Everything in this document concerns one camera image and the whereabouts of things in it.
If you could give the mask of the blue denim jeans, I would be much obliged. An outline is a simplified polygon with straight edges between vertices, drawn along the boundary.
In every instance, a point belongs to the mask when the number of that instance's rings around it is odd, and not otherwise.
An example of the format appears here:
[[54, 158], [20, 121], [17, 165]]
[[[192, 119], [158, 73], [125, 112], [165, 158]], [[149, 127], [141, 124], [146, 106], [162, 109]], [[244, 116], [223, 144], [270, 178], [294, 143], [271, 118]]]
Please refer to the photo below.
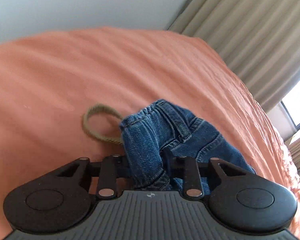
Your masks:
[[182, 191], [183, 181], [169, 178], [164, 170], [160, 155], [163, 150], [202, 163], [216, 157], [255, 172], [212, 124], [164, 99], [125, 117], [120, 130], [137, 190]]

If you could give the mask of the window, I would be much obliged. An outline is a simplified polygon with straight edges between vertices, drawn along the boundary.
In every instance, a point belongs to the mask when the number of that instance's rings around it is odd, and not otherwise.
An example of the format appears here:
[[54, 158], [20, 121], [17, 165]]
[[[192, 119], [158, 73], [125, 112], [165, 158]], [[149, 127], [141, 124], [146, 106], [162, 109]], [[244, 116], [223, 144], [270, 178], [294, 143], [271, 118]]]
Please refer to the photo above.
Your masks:
[[281, 103], [297, 130], [300, 129], [300, 81], [283, 97]]

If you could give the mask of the orange bed sheet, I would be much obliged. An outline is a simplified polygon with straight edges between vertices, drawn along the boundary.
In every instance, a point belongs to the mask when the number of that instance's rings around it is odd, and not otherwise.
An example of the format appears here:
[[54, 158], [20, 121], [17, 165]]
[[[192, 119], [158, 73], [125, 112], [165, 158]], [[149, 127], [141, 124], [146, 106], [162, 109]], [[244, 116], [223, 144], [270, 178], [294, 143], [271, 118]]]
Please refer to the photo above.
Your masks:
[[122, 152], [82, 131], [90, 106], [103, 103], [126, 116], [158, 99], [213, 124], [259, 176], [290, 188], [298, 200], [290, 230], [300, 239], [300, 177], [243, 82], [199, 38], [117, 28], [0, 45], [0, 239], [11, 231], [2, 210], [11, 190], [79, 157]]

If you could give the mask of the beige curtain left panel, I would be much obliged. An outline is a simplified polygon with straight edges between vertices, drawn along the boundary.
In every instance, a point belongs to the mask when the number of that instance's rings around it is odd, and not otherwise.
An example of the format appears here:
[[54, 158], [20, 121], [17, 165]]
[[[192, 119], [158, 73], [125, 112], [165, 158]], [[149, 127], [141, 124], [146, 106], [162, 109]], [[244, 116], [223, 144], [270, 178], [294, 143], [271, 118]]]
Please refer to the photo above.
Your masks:
[[190, 0], [170, 30], [217, 51], [265, 111], [300, 80], [300, 0]]

